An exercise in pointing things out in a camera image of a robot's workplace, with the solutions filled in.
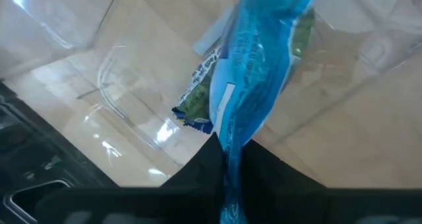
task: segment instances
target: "blue plastic bag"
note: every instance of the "blue plastic bag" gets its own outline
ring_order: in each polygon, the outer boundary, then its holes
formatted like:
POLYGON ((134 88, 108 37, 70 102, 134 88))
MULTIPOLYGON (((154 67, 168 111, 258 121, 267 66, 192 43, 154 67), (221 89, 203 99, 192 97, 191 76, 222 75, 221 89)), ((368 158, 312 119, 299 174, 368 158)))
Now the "blue plastic bag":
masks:
POLYGON ((246 223, 239 166, 291 70, 291 38, 311 0, 240 0, 210 87, 210 118, 226 153, 221 223, 246 223))

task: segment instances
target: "beige floor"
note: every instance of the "beige floor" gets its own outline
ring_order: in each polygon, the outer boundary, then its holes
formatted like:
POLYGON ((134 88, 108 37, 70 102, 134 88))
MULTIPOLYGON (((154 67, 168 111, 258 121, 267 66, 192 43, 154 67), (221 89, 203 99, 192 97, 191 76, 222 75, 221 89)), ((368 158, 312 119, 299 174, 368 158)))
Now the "beige floor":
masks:
MULTIPOLYGON (((234 2, 115 0, 90 50, 5 83, 117 184, 161 185, 208 138, 170 109, 201 62, 192 45, 234 2)), ((358 57, 368 34, 316 29, 255 139, 328 186, 421 187, 422 55, 375 72, 358 57)))

